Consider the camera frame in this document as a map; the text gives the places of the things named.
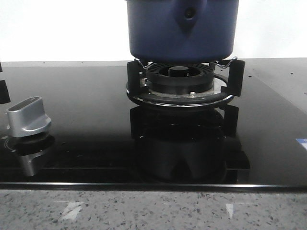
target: burner cap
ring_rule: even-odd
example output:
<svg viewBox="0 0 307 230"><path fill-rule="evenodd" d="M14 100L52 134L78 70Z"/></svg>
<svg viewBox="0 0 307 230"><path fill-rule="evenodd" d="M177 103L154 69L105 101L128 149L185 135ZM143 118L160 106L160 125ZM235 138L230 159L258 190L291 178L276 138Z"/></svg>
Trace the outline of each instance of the burner cap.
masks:
<svg viewBox="0 0 307 230"><path fill-rule="evenodd" d="M169 94L200 93L213 87L213 69L203 64L153 64L147 69L149 88Z"/></svg>

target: blue pot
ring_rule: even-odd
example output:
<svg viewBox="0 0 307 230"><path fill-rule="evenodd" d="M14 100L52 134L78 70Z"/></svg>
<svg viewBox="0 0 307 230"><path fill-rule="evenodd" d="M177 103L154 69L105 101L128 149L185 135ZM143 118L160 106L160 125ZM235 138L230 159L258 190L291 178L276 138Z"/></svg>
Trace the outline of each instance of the blue pot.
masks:
<svg viewBox="0 0 307 230"><path fill-rule="evenodd" d="M239 0L127 0L130 52L162 63L222 60L233 50Z"/></svg>

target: blue label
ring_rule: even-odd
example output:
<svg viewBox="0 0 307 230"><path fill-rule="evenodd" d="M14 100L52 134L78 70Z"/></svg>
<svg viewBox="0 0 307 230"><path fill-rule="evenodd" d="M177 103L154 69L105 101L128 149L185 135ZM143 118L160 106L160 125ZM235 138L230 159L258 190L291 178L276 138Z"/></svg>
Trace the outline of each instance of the blue label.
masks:
<svg viewBox="0 0 307 230"><path fill-rule="evenodd" d="M307 139L296 139L307 150Z"/></svg>

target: white wall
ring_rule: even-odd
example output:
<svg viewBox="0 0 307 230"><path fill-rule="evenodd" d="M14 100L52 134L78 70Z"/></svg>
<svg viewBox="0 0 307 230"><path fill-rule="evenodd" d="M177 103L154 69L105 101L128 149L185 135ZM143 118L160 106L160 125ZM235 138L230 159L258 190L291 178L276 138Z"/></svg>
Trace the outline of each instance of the white wall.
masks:
<svg viewBox="0 0 307 230"><path fill-rule="evenodd" d="M306 0L241 0L233 56L307 57ZM129 60L124 0L0 0L1 61Z"/></svg>

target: speckled countertop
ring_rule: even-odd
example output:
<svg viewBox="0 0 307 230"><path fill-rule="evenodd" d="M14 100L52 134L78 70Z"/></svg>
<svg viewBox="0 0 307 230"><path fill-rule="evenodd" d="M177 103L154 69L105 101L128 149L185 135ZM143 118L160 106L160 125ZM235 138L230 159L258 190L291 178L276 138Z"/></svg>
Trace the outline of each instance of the speckled countertop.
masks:
<svg viewBox="0 0 307 230"><path fill-rule="evenodd" d="M0 190L0 230L305 230L307 194Z"/></svg>

